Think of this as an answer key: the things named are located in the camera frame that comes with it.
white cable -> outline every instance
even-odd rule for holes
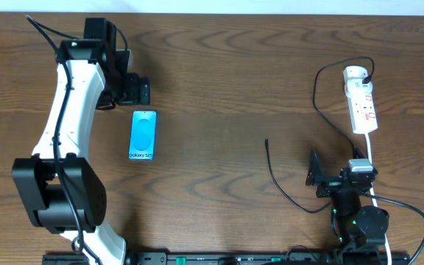
[[[365,133],[364,136],[366,136],[367,159],[369,159],[369,163],[372,164],[371,141],[369,139],[369,133]],[[371,195],[375,196],[374,188],[371,188],[369,192],[371,193]],[[372,199],[372,205],[374,205],[375,207],[378,207],[376,199]],[[390,252],[389,240],[387,240],[387,235],[385,235],[385,237],[386,237],[387,265],[392,265],[392,253]]]

white wall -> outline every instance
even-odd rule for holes
[[[0,0],[0,11],[424,15],[424,0]]]

black cable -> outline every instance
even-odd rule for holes
[[[47,26],[45,26],[45,25],[43,25],[43,24],[38,23],[37,21],[36,21],[35,23],[37,23],[37,25],[38,25],[39,27],[41,27],[41,28],[43,28],[43,29],[46,29],[46,30],[48,30],[48,31],[50,31],[50,32],[52,32],[52,33],[54,33],[54,34],[56,34],[56,35],[60,35],[60,36],[62,36],[62,37],[70,38],[70,39],[77,39],[77,38],[78,38],[78,37],[74,37],[74,36],[71,36],[71,35],[68,35],[68,34],[65,34],[65,33],[59,32],[59,31],[57,31],[57,30],[55,30],[55,29],[51,29],[51,28],[49,28],[49,27],[47,27]]]
[[[424,213],[420,209],[418,209],[416,207],[413,207],[413,206],[408,205],[408,204],[403,203],[403,202],[396,201],[394,199],[387,199],[387,198],[380,197],[380,196],[373,196],[373,195],[370,195],[370,194],[366,194],[366,193],[364,193],[362,191],[359,191],[357,188],[354,188],[352,186],[351,186],[351,188],[355,192],[357,192],[360,196],[368,197],[368,198],[371,198],[371,199],[378,199],[378,200],[381,200],[383,202],[389,202],[389,203],[392,203],[392,204],[395,204],[395,205],[398,205],[398,206],[401,206],[401,207],[404,207],[404,208],[408,208],[408,209],[410,209],[410,210],[418,213],[419,215],[421,215],[421,217],[423,217],[423,219],[424,219]],[[421,241],[421,244],[418,247],[417,251],[410,258],[410,262],[408,263],[408,265],[413,264],[413,262],[417,259],[418,255],[421,253],[421,251],[423,250],[423,248],[424,248],[424,236],[423,236],[423,240]]]
[[[323,71],[323,70],[325,70],[325,69],[327,69],[327,68],[330,68],[330,67],[332,67],[332,66],[337,66],[338,64],[342,64],[342,63],[346,63],[346,62],[348,62],[348,61],[351,61],[351,60],[370,60],[371,61],[371,63],[372,63],[372,70],[371,70],[371,74],[368,76],[368,77],[366,77],[366,78],[364,78],[363,79],[363,83],[364,84],[367,84],[368,82],[370,82],[371,81],[371,79],[372,79],[372,75],[374,74],[374,60],[371,58],[371,57],[367,57],[367,56],[360,56],[360,57],[353,57],[353,58],[349,58],[349,59],[346,59],[346,60],[341,60],[341,61],[339,61],[339,62],[336,62],[336,63],[331,63],[331,64],[329,64],[329,65],[327,65],[327,66],[323,66],[320,70],[318,70],[318,72],[317,72],[317,75],[315,76],[315,81],[314,81],[314,93],[313,93],[313,96],[312,96],[312,102],[314,103],[314,109],[317,111],[317,113],[333,128],[333,129],[335,129],[335,131],[337,131],[341,136],[343,136],[349,143],[350,143],[350,145],[351,145],[351,150],[352,150],[352,153],[353,153],[353,157],[355,156],[355,147],[354,147],[354,143],[353,143],[353,141],[351,141],[351,139],[350,139],[350,137],[348,136],[348,135],[346,135],[344,132],[342,132],[337,126],[335,126],[333,123],[331,123],[331,121],[329,121],[328,119],[327,119],[327,117],[325,117],[325,115],[323,115],[323,113],[322,112],[320,112],[320,110],[318,109],[318,107],[317,107],[317,105],[315,104],[315,94],[316,94],[316,92],[317,92],[317,80],[318,80],[318,76],[320,75],[320,73]]]
[[[319,213],[320,211],[323,211],[325,208],[330,206],[331,202],[323,205],[321,208],[316,210],[307,210],[304,207],[300,206],[298,203],[296,203],[287,193],[279,186],[278,182],[276,181],[274,174],[272,173],[272,167],[271,167],[271,159],[269,158],[269,141],[268,138],[264,141],[264,146],[266,147],[266,155],[268,157],[268,167],[269,167],[269,173],[271,174],[272,182],[276,185],[278,190],[284,195],[285,198],[287,198],[292,204],[294,204],[297,208],[299,208],[302,211],[305,211],[306,213]]]
[[[101,258],[99,258],[96,254],[94,254],[93,250],[91,250],[87,244],[85,244],[85,250],[86,252],[93,257],[94,262],[96,262],[96,265],[102,265]]]
[[[124,41],[125,51],[127,51],[127,49],[128,49],[128,46],[127,46],[127,39],[125,38],[124,33],[121,31],[121,29],[117,29],[117,31],[118,31],[118,32],[119,32],[119,34],[121,35],[122,40]]]
[[[314,258],[315,261],[318,262],[318,258],[315,257],[315,255],[312,253],[312,251],[310,251],[310,249],[304,245],[296,245],[293,246],[287,253],[286,253],[286,261],[289,260],[291,258],[290,254],[292,253],[292,250],[294,250],[296,247],[301,247],[301,248],[305,248],[307,250],[307,252],[310,253],[310,255],[312,256],[312,258]]]
[[[30,15],[26,15],[27,20],[34,26],[34,28],[36,28],[36,30],[39,31],[40,34],[42,34],[42,36],[49,42],[50,46],[53,48],[53,50],[55,51],[55,53],[58,52],[58,47],[55,45],[55,43],[53,42],[53,40],[40,28],[40,26],[38,25],[38,23],[33,20]]]
[[[41,29],[41,27],[39,26],[39,23],[36,22],[35,20],[33,20],[29,15],[26,15],[26,18],[37,29],[37,31],[39,31],[39,33],[42,34],[42,36],[49,42],[50,46],[52,46],[55,53],[57,53],[58,48],[55,46],[52,39]],[[57,175],[58,175],[58,179],[60,180],[60,184],[62,186],[62,190],[63,190],[63,193],[65,194],[66,200],[68,201],[68,204],[70,205],[70,209],[71,209],[71,212],[73,213],[74,220],[76,222],[77,230],[78,230],[78,238],[76,238],[77,239],[76,241],[75,241],[75,239],[72,241],[71,248],[73,249],[73,251],[76,254],[80,254],[82,252],[84,246],[85,246],[85,240],[84,240],[84,235],[83,235],[83,231],[82,231],[80,216],[78,215],[77,208],[74,205],[73,198],[71,197],[68,186],[66,185],[66,180],[65,180],[65,175],[64,175],[65,172],[60,167],[60,159],[58,157],[58,152],[59,152],[58,145],[60,144],[60,140],[59,140],[60,128],[61,128],[61,125],[62,125],[63,115],[65,114],[66,105],[68,104],[68,98],[70,97],[70,91],[72,89],[72,87],[71,87],[71,75],[70,75],[70,71],[68,70],[68,66],[66,65],[66,62],[63,62],[62,65],[63,65],[63,69],[65,70],[67,82],[66,82],[66,87],[65,87],[65,90],[66,90],[65,96],[63,97],[63,102],[62,102],[62,105],[61,105],[61,108],[60,108],[60,113],[58,114],[57,123],[55,125],[54,136],[53,136],[53,139],[52,139],[52,141],[53,141],[53,157],[54,157],[54,166],[55,166],[55,170],[56,170]]]

white power strip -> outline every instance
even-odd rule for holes
[[[343,71],[344,92],[350,106],[353,133],[366,134],[377,129],[374,102],[372,101],[372,83],[363,83],[368,75],[361,66],[348,66]]]

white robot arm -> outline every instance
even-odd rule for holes
[[[90,265],[130,262],[127,242],[105,218],[105,188],[88,163],[94,112],[106,106],[111,109],[116,105],[149,104],[148,80],[127,73],[132,64],[131,51],[127,43],[125,49],[116,51],[116,31],[104,18],[87,18],[83,39],[62,41],[56,50],[58,81],[49,120],[32,157],[17,158],[13,166],[15,184],[33,225],[78,242],[68,197],[60,185],[47,183],[57,175],[55,162],[63,168],[67,189],[82,224],[85,245],[82,251]],[[55,161],[53,137],[66,96],[67,77],[71,78],[71,90],[58,137],[60,160]]]

